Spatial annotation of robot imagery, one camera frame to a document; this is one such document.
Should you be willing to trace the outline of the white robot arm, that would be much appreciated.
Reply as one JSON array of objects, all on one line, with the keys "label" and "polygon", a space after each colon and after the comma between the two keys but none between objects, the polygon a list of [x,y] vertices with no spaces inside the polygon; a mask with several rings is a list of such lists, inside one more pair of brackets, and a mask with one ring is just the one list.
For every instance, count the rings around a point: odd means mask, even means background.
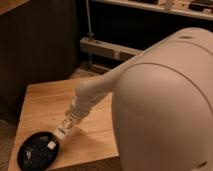
[{"label": "white robot arm", "polygon": [[181,29],[81,82],[72,114],[84,118],[108,92],[123,171],[211,171],[213,32]]}]

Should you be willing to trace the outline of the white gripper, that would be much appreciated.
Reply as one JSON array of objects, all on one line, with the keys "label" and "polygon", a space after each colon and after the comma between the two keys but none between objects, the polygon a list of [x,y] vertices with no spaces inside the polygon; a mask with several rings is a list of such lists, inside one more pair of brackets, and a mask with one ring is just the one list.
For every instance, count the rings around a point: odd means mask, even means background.
[{"label": "white gripper", "polygon": [[85,106],[81,107],[75,102],[72,102],[70,109],[66,112],[65,116],[73,119],[73,125],[79,125],[89,112],[90,108],[86,108]]}]

